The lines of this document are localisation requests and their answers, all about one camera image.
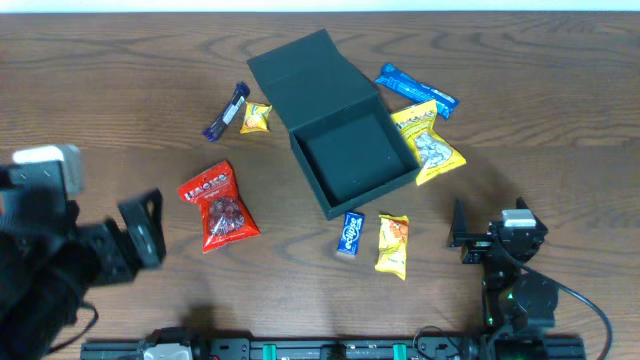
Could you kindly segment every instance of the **blue snack bar wrapper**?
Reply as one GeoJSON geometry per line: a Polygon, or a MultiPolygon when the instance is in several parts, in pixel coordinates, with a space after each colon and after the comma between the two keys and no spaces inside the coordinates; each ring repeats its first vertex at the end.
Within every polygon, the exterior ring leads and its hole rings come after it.
{"type": "Polygon", "coordinates": [[[350,211],[344,214],[344,225],[342,226],[340,244],[338,244],[338,253],[356,256],[363,226],[364,215],[350,211]]]}
{"type": "Polygon", "coordinates": [[[458,106],[458,99],[449,96],[438,89],[415,81],[411,76],[403,73],[392,64],[384,64],[380,70],[380,76],[376,79],[376,84],[384,85],[407,99],[423,103],[429,100],[436,100],[438,114],[449,119],[453,110],[458,106]]]}
{"type": "Polygon", "coordinates": [[[249,87],[244,82],[236,84],[236,91],[233,92],[231,100],[224,107],[224,111],[218,115],[216,121],[213,122],[208,128],[202,131],[202,135],[209,140],[209,142],[216,142],[220,140],[222,133],[227,128],[233,117],[236,115],[240,106],[244,104],[244,101],[249,96],[249,87]]]}

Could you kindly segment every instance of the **yellow snack bag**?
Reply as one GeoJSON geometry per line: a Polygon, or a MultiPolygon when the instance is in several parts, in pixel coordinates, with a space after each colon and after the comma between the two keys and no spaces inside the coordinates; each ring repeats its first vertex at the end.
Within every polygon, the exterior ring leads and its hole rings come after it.
{"type": "Polygon", "coordinates": [[[380,215],[380,242],[376,271],[390,272],[404,280],[407,276],[407,242],[409,218],[407,216],[380,215]]]}
{"type": "Polygon", "coordinates": [[[269,129],[267,128],[267,120],[269,119],[270,111],[271,105],[262,105],[247,101],[247,111],[244,114],[244,122],[242,123],[240,134],[246,134],[254,131],[269,132],[269,129]]]}
{"type": "Polygon", "coordinates": [[[437,113],[436,101],[429,100],[391,114],[391,119],[422,165],[416,177],[418,185],[467,163],[456,149],[433,131],[437,113]]]}

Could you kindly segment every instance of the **open gift box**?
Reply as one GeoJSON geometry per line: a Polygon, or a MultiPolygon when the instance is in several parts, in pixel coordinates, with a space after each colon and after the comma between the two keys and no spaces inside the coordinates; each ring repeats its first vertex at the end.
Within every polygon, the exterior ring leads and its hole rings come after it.
{"type": "Polygon", "coordinates": [[[327,220],[415,179],[420,166],[378,91],[326,30],[248,64],[327,220]]]}

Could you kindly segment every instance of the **box lid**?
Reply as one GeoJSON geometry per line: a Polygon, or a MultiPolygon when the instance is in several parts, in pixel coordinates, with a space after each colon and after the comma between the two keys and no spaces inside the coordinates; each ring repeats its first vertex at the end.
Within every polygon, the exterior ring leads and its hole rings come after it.
{"type": "Polygon", "coordinates": [[[289,130],[378,95],[324,29],[247,63],[289,130]]]}

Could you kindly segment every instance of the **wooden table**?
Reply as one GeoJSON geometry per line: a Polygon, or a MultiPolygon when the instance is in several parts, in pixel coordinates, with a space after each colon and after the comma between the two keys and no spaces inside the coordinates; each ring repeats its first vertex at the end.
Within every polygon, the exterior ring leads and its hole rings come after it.
{"type": "MultiPolygon", "coordinates": [[[[530,265],[605,310],[610,358],[637,359],[638,39],[640,16],[622,13],[5,15],[0,148],[7,160],[27,145],[80,146],[81,222],[117,216],[117,200],[145,189],[164,193],[162,270],[90,290],[101,320],[89,338],[181,324],[257,337],[477,328],[481,268],[445,246],[453,199],[482,230],[523,196],[550,229],[530,265]],[[468,164],[359,208],[353,262],[335,257],[342,219],[324,219],[277,112],[270,134],[240,135],[239,120],[220,144],[200,134],[236,81],[266,101],[248,58],[322,28],[369,78],[391,62],[461,100],[436,130],[468,164]],[[198,209],[176,188],[223,159],[262,235],[203,255],[198,209]],[[374,271],[379,212],[411,219],[406,282],[374,271]]],[[[409,104],[380,91],[391,111],[409,104]]],[[[597,356],[605,333],[591,310],[561,294],[556,320],[553,332],[581,335],[597,356]]],[[[78,354],[76,344],[53,358],[78,354]]]]}

